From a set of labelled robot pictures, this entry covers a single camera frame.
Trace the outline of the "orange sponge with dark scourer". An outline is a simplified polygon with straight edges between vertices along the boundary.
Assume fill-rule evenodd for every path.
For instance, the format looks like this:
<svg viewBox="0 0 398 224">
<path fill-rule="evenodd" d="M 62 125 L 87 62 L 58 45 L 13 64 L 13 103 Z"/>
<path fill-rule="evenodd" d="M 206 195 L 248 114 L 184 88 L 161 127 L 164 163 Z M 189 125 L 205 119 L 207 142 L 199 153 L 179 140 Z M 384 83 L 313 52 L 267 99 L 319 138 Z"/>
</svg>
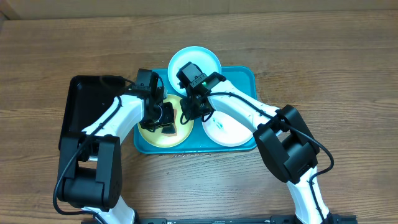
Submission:
<svg viewBox="0 0 398 224">
<path fill-rule="evenodd" d="M 172 124 L 162 128 L 161 133 L 163 135 L 165 135 L 165 136 L 176 136 L 177 135 L 177 128 L 176 128 L 176 125 L 175 125 L 176 115 L 177 115 L 177 110 L 174 109 L 174 121 L 173 121 Z"/>
</svg>

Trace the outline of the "yellow-green plate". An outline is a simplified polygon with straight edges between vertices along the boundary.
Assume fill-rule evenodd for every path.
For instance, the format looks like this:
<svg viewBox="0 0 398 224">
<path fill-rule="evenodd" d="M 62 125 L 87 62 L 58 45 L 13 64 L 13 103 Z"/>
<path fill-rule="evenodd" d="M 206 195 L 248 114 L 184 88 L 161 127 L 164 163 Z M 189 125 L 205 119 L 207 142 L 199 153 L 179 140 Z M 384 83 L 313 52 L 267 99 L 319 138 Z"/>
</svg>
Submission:
<svg viewBox="0 0 398 224">
<path fill-rule="evenodd" d="M 182 109 L 180 106 L 180 100 L 182 98 L 177 95 L 168 94 L 167 98 L 164 100 L 165 102 L 171 102 L 173 108 L 177 110 L 177 115 L 175 119 L 175 125 L 177 128 L 176 136 L 165 136 L 161 133 L 162 128 L 156 129 L 154 133 L 142 129 L 141 125 L 138 124 L 138 130 L 141 136 L 151 145 L 156 147 L 174 147 L 180 143 L 182 143 L 188 136 L 190 135 L 194 121 L 189 121 L 187 124 L 182 125 L 180 122 L 180 116 L 182 114 Z"/>
</svg>

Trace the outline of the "light blue plate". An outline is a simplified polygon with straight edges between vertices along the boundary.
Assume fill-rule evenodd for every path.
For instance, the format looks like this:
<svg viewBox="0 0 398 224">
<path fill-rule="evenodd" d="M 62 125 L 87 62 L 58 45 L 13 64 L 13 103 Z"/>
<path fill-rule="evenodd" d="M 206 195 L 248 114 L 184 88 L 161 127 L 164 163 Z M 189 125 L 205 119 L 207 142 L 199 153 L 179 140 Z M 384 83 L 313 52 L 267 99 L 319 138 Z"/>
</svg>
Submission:
<svg viewBox="0 0 398 224">
<path fill-rule="evenodd" d="M 177 73 L 188 62 L 198 65 L 206 75 L 213 72 L 221 73 L 221 63 L 212 51 L 200 46 L 190 46 L 179 50 L 169 62 L 167 76 L 172 88 L 180 95 L 186 96 L 187 94 L 179 85 L 180 80 L 177 78 Z"/>
</svg>

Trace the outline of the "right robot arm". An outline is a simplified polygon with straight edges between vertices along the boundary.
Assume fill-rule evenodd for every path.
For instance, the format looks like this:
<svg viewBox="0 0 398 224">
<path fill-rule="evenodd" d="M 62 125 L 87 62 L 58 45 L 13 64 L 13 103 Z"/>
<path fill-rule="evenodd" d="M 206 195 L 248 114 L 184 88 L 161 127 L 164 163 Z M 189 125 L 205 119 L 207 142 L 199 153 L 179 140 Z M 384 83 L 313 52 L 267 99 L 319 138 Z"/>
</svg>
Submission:
<svg viewBox="0 0 398 224">
<path fill-rule="evenodd" d="M 324 151 L 330 161 L 334 158 L 315 140 L 296 108 L 286 105 L 279 109 L 257 101 L 216 72 L 211 75 L 178 72 L 177 78 L 187 93 L 182 100 L 187 119 L 207 119 L 219 111 L 248 128 L 269 172 L 287 184 L 296 219 L 300 223 L 333 222 L 317 178 L 332 170 L 334 164 L 318 170 L 317 155 Z"/>
</svg>

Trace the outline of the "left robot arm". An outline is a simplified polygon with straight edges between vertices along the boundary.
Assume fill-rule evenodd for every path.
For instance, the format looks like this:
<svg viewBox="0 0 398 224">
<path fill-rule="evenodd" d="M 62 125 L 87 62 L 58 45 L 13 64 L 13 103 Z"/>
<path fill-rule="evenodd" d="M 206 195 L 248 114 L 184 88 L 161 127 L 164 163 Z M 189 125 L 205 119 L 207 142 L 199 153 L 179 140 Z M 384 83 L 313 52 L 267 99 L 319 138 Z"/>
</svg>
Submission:
<svg viewBox="0 0 398 224">
<path fill-rule="evenodd" d="M 57 213 L 91 215 L 98 223 L 138 223 L 121 196 L 121 144 L 136 124 L 155 131 L 173 123 L 166 97 L 125 93 L 93 100 L 86 94 L 68 95 L 52 198 Z"/>
</svg>

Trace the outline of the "teal plastic tray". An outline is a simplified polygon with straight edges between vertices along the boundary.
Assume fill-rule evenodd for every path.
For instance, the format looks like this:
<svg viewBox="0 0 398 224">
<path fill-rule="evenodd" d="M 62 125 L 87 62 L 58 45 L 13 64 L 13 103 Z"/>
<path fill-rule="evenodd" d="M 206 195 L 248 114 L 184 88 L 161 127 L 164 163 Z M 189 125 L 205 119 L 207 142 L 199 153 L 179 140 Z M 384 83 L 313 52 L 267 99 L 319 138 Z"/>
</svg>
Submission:
<svg viewBox="0 0 398 224">
<path fill-rule="evenodd" d="M 166 68 L 155 69 L 163 81 L 164 86 L 167 89 L 168 94 L 177 95 L 178 94 L 170 85 L 168 79 L 168 72 Z M 256 148 L 256 142 L 252 136 L 252 139 L 241 146 L 236 147 L 226 147 L 212 141 L 205 133 L 202 121 L 200 118 L 193 120 L 193 129 L 182 143 L 174 147 L 156 147 L 149 144 L 139 133 L 138 124 L 134 127 L 134 145 L 136 149 L 143 154 L 194 154 L 194 153 L 215 153 L 215 152 L 228 152 L 228 151 L 250 151 Z"/>
</svg>

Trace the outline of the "black plastic tray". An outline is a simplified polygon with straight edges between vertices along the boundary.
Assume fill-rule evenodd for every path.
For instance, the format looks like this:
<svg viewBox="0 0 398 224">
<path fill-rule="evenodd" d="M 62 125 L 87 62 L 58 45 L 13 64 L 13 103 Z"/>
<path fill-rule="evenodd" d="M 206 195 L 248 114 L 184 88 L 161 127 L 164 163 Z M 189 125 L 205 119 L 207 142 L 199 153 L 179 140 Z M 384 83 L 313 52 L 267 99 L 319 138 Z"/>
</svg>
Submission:
<svg viewBox="0 0 398 224">
<path fill-rule="evenodd" d="M 126 82 L 118 76 L 77 75 L 70 81 L 58 146 L 68 133 L 81 133 L 115 102 Z"/>
</svg>

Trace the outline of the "white plate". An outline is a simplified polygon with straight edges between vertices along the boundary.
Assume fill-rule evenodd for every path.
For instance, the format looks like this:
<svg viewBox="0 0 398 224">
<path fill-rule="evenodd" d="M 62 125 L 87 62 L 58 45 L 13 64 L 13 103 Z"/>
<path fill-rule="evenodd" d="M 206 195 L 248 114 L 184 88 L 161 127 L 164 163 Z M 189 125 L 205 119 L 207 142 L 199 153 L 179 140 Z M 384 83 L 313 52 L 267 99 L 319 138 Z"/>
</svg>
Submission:
<svg viewBox="0 0 398 224">
<path fill-rule="evenodd" d="M 246 144 L 252 139 L 252 132 L 231 116 L 214 111 L 204 116 L 202 122 L 206 135 L 215 143 L 226 147 Z"/>
</svg>

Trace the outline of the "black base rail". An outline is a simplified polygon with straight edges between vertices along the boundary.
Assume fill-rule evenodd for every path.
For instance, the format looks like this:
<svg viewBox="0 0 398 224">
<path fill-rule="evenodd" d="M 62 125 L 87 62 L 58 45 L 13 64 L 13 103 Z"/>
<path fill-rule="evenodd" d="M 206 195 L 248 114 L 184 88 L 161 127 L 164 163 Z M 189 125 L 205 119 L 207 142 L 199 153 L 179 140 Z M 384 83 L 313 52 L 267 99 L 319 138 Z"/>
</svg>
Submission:
<svg viewBox="0 0 398 224">
<path fill-rule="evenodd" d="M 355 215 L 328 215 L 326 223 L 358 224 Z M 233 218 L 233 219 L 183 219 L 168 220 L 166 218 L 139 218 L 134 224 L 298 224 L 302 223 L 294 215 L 273 215 L 269 218 Z"/>
</svg>

